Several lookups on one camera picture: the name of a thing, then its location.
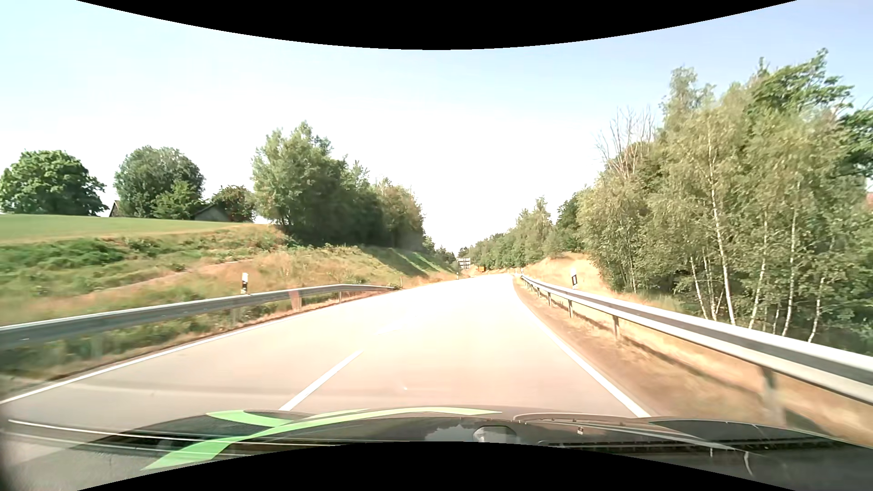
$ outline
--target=hillside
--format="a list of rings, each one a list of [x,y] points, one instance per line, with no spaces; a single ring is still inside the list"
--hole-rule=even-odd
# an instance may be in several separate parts
[[[250,293],[334,283],[409,288],[456,278],[428,254],[295,245],[269,225],[29,216],[24,226],[21,218],[0,216],[11,231],[0,242],[0,326],[239,294],[243,273]],[[8,350],[0,356],[0,392],[336,301],[326,294]]]
[[[2,215],[0,227],[0,325],[238,294],[242,273],[252,293],[455,276],[419,252],[305,247],[269,225]]]
[[[563,252],[557,258],[545,258],[536,263],[525,266],[525,275],[536,280],[545,281],[553,285],[570,288],[573,282],[570,280],[570,270],[576,269],[577,289],[581,292],[597,294],[609,298],[650,305],[652,307],[665,308],[674,312],[684,312],[681,303],[669,297],[669,295],[640,292],[638,294],[617,293],[612,291],[603,281],[600,271],[591,262],[587,254],[580,252]],[[471,276],[487,274],[478,273],[475,267],[471,268]],[[520,268],[500,268],[490,271],[491,274],[515,273]]]

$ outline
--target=green field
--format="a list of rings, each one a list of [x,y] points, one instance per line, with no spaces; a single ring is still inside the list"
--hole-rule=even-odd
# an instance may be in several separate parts
[[[144,236],[206,232],[228,227],[271,228],[269,225],[158,220],[154,218],[73,217],[65,215],[0,215],[0,243],[36,242],[80,237]]]

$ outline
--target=car hood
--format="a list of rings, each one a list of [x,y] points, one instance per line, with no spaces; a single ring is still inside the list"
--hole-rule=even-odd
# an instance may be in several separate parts
[[[25,480],[33,482],[34,488],[52,488],[58,482],[87,488],[211,460],[364,442],[499,442],[635,456],[687,452],[689,448],[705,452],[708,448],[710,455],[713,451],[744,454],[744,465],[749,454],[757,455],[760,449],[849,445],[828,435],[734,421],[622,418],[493,405],[324,413],[216,411],[124,432],[8,420],[2,438],[13,445],[58,447],[17,466],[19,472],[28,474]],[[46,468],[57,472],[48,475]]]

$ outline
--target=grassy embankment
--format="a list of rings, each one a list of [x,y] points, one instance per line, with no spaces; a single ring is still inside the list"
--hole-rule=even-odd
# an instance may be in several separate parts
[[[546,283],[551,283],[553,285],[570,288],[573,286],[573,283],[570,280],[571,268],[576,269],[576,279],[578,281],[577,288],[582,292],[625,301],[633,301],[634,303],[688,314],[688,312],[683,308],[681,302],[669,295],[653,292],[639,292],[637,294],[621,294],[613,292],[606,286],[601,277],[600,271],[598,271],[597,267],[588,260],[588,256],[584,253],[564,252],[558,258],[545,258],[537,263],[525,266],[524,269],[525,274],[531,278],[545,281]],[[470,271],[471,276],[488,274],[477,272],[475,267],[472,267]],[[516,271],[520,271],[520,268],[503,268],[493,270],[490,273],[515,273]]]
[[[454,279],[419,252],[373,246],[304,247],[270,225],[0,215],[0,326],[239,294],[333,283],[415,287]],[[309,297],[298,308],[336,302]],[[138,356],[272,317],[290,301],[219,312],[3,353],[0,373],[46,379]]]
[[[570,287],[569,268],[575,267],[579,289],[625,301],[683,312],[669,296],[618,294],[603,283],[597,268],[584,254],[565,254],[526,266],[525,273],[548,283]],[[528,295],[533,305],[545,301]],[[557,300],[566,310],[566,304]],[[658,414],[683,418],[725,418],[767,424],[763,405],[763,377],[758,367],[645,328],[621,321],[622,340],[612,333],[609,315],[574,306],[574,318],[557,308],[542,310],[564,337],[602,370],[619,379],[634,394],[653,405]],[[777,375],[780,401],[787,410],[787,425],[815,432],[830,432],[873,445],[870,418],[873,408],[799,380]]]

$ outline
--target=tree line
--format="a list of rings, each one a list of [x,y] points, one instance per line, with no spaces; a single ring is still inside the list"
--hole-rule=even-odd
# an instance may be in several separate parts
[[[553,225],[553,240],[567,231],[617,291],[669,293],[707,319],[873,351],[873,110],[853,106],[826,55],[778,69],[762,59],[718,96],[675,70],[660,124],[628,111],[601,136],[605,167],[565,203],[558,222],[574,223]],[[523,211],[471,258],[518,266],[553,252],[537,225],[547,218],[545,207]]]
[[[289,135],[267,135],[251,161],[253,190],[224,186],[203,198],[199,167],[178,149],[145,146],[127,155],[114,174],[120,212],[136,218],[192,219],[219,204],[231,221],[255,213],[300,243],[368,244],[439,253],[423,228],[412,190],[387,178],[371,180],[359,162],[335,158],[325,137],[303,121]],[[88,215],[107,210],[105,185],[66,152],[23,152],[0,177],[0,208],[7,213]]]
[[[576,236],[576,200],[568,199],[558,208],[558,219],[552,223],[546,210],[546,199],[537,198],[531,210],[525,208],[515,219],[515,226],[496,233],[461,250],[473,264],[488,269],[522,267],[546,256],[581,250]]]

